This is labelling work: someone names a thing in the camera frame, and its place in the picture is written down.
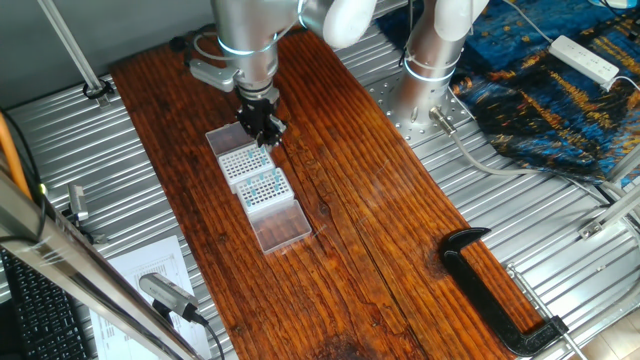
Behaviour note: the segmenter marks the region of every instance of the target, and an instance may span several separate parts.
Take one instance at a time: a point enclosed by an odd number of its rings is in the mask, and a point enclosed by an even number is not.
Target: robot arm
[[[274,116],[280,94],[277,33],[300,23],[330,46],[343,48],[364,34],[376,0],[211,0],[218,42],[228,61],[224,69],[201,60],[190,63],[198,79],[242,102],[237,118],[259,145],[277,145],[286,125]]]
[[[395,91],[394,111],[425,121],[436,109],[446,113],[449,81],[471,25],[489,0],[424,0],[405,54],[405,73]]]

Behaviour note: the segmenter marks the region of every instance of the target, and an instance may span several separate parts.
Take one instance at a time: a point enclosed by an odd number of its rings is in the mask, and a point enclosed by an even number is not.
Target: paper
[[[118,256],[109,263],[131,284],[147,302],[153,298],[140,290],[138,281],[142,275],[157,272],[174,282],[190,294],[193,294],[187,266],[180,251],[178,238],[168,239],[147,245],[128,254]],[[172,313],[171,321],[180,335],[202,356],[211,358],[207,334],[204,327],[189,323],[179,315]],[[151,351],[128,337],[117,327],[91,311],[91,323],[100,360],[155,360]]]

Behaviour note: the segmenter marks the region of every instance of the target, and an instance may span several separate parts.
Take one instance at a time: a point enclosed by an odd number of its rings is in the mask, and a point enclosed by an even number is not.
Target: black keyboard
[[[0,250],[24,359],[88,359],[74,305],[58,286]]]

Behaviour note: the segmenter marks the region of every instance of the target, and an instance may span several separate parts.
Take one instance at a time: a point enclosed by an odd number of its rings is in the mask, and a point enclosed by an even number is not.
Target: wooden table
[[[310,33],[279,44],[272,152],[313,227],[263,255],[204,134],[239,101],[160,47],[112,75],[241,359],[514,358],[438,258],[468,225],[367,92]],[[481,243],[465,256],[521,330],[541,319]]]

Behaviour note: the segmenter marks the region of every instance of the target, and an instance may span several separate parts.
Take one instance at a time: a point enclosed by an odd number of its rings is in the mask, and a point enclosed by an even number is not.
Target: patterned cloth
[[[635,11],[614,19],[584,0],[516,4],[548,37],[570,37],[638,81],[640,46],[627,37]],[[398,47],[406,43],[406,13],[378,20]],[[512,7],[494,0],[474,25],[452,87],[500,154],[523,167],[599,183],[640,142],[640,93],[622,81],[604,92],[548,46]],[[623,185],[638,175],[640,169]]]

